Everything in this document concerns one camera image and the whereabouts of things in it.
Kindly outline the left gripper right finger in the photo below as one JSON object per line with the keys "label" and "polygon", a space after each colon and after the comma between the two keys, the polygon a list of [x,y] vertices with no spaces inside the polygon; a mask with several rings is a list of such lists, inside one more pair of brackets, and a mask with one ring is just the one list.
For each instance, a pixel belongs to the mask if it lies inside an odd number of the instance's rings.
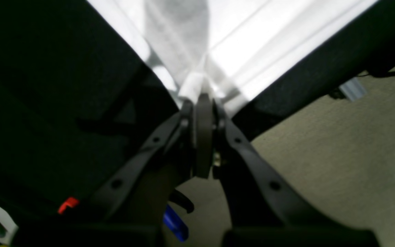
{"label": "left gripper right finger", "polygon": [[232,228],[223,247],[378,247],[370,230],[346,227],[314,208],[255,150],[221,102],[201,94],[195,105],[196,175],[208,175],[215,154]]}

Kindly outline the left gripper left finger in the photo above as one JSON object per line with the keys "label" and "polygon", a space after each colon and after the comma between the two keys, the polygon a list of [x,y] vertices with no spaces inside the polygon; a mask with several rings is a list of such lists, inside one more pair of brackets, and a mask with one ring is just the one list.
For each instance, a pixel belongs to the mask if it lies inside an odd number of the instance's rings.
{"label": "left gripper left finger", "polygon": [[88,222],[159,227],[176,186],[195,164],[193,102],[160,124],[137,154],[88,199]]}

